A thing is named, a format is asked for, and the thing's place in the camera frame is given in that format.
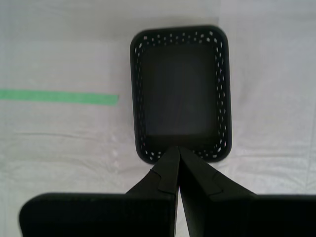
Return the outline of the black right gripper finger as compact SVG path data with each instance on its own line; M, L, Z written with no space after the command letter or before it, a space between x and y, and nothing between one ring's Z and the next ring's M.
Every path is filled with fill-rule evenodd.
M125 194L48 193L19 213L25 237L172 237L179 149L173 147Z
M314 237L314 195L258 195L179 149L179 186L192 237Z

